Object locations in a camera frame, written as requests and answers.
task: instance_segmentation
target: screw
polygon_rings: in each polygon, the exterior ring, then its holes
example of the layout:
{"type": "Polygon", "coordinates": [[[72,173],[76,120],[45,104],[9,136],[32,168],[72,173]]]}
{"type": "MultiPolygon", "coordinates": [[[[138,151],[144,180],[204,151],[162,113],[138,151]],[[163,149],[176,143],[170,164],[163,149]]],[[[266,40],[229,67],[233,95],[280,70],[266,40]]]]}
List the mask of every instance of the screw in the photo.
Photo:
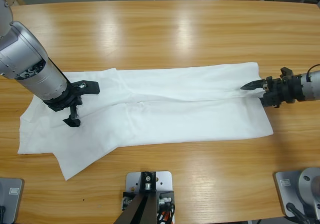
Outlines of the screw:
{"type": "Polygon", "coordinates": [[[151,183],[146,183],[144,189],[145,190],[151,190],[151,183]]]}

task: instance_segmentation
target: metal mounting plate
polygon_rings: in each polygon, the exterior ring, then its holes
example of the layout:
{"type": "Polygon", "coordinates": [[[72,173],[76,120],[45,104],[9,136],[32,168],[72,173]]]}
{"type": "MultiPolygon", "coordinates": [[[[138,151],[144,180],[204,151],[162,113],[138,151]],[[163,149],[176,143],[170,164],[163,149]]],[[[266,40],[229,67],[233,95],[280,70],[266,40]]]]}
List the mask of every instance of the metal mounting plate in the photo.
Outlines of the metal mounting plate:
{"type": "Polygon", "coordinates": [[[281,197],[281,208],[287,217],[294,217],[286,208],[287,203],[292,203],[303,214],[304,207],[297,195],[298,181],[301,171],[279,172],[275,174],[276,187],[281,197]]]}
{"type": "Polygon", "coordinates": [[[5,207],[4,224],[16,221],[23,188],[22,179],[0,178],[0,206],[5,207]]]}
{"type": "MultiPolygon", "coordinates": [[[[172,174],[171,172],[156,172],[158,181],[156,190],[159,192],[173,191],[172,174]]],[[[125,191],[127,193],[138,193],[141,182],[141,172],[128,173],[125,180],[125,191]]]]}

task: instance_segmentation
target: wooden tabletop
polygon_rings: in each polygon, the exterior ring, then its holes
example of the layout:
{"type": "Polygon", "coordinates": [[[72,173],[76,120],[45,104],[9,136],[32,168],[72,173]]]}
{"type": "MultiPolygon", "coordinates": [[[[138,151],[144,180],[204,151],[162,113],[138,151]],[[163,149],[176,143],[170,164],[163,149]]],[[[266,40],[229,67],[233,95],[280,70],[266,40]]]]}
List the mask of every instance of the wooden tabletop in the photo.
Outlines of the wooden tabletop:
{"type": "MultiPolygon", "coordinates": [[[[312,4],[106,1],[12,9],[62,71],[256,61],[261,77],[278,77],[283,66],[298,74],[320,62],[320,11],[312,4]]],[[[19,117],[31,99],[17,82],[0,79],[0,177],[25,180],[18,223],[113,223],[126,174],[146,170],[172,172],[177,224],[279,217],[273,173],[320,166],[314,101],[266,108],[272,136],[118,148],[66,182],[52,154],[17,155],[19,117]]]]}

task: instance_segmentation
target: wrinkled fabric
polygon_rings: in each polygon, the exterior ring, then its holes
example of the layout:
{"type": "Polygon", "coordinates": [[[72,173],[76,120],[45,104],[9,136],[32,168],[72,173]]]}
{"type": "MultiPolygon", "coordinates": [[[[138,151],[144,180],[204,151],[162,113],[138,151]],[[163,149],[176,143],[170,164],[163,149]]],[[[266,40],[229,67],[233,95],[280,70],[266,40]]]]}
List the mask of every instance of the wrinkled fabric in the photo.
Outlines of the wrinkled fabric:
{"type": "Polygon", "coordinates": [[[20,117],[18,153],[53,153],[68,180],[117,147],[271,135],[263,90],[240,90],[260,79],[258,70],[250,62],[65,73],[71,82],[99,82],[100,94],[82,96],[77,128],[63,122],[68,108],[54,112],[34,96],[20,117]]]}

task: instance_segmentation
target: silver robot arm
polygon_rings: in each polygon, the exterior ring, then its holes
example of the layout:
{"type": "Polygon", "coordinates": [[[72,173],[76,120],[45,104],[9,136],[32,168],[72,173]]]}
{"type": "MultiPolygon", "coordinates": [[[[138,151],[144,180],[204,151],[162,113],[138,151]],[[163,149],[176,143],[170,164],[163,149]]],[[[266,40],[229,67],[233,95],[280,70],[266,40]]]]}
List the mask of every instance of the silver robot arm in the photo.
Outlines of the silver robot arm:
{"type": "Polygon", "coordinates": [[[13,14],[5,0],[0,0],[0,74],[15,79],[52,110],[70,107],[71,115],[64,121],[78,127],[76,105],[81,105],[81,95],[98,94],[97,82],[70,83],[49,59],[37,38],[13,14]]]}

